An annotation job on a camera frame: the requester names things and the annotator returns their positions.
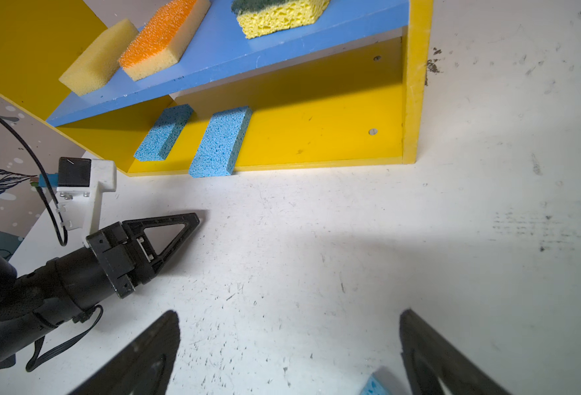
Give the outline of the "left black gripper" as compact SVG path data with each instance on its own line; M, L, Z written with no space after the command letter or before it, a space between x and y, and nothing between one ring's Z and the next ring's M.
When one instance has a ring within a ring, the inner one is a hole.
M88 314L109 296L125 298L153 280L200 225L196 213L116 222L89 246L48 261L48 320ZM178 314L168 310L73 394L165 394L178 347Z

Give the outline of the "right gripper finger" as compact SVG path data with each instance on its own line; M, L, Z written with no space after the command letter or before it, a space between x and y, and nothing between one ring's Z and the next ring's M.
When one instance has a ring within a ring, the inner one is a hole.
M400 316L402 360L414 394L506 394L412 309Z

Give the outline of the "blue sponge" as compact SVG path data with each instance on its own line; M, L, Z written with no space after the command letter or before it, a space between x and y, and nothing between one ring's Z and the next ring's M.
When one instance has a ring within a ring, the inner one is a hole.
M251 117L248 106L212 115L188 174L193 178L231 176Z
M190 105L165 109L137 148L134 158L141 162L165 161L193 113Z
M384 367L375 370L367 379L359 395L393 395L391 373Z

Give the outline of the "yellow orange-tinted sponge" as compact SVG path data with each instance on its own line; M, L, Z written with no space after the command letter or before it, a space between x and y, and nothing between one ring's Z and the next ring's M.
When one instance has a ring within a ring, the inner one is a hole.
M131 21L119 21L88 46L59 77L59 82L78 96L104 87L119 69L119 58L137 34Z

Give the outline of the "orange sponge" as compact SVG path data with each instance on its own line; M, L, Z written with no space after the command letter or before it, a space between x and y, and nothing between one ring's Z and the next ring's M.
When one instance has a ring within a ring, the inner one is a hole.
M119 58L136 81L177 64L211 7L209 0L173 0L160 8Z

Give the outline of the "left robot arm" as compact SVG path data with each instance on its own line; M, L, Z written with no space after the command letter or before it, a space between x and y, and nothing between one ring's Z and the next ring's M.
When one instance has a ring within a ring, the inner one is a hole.
M89 235L86 247L23 276L0 256L0 370L15 365L17 352L29 345L35 353L28 372L73 347L83 333L41 352L54 329L98 322L102 301L124 299L154 279L199 224L195 212L116 222Z

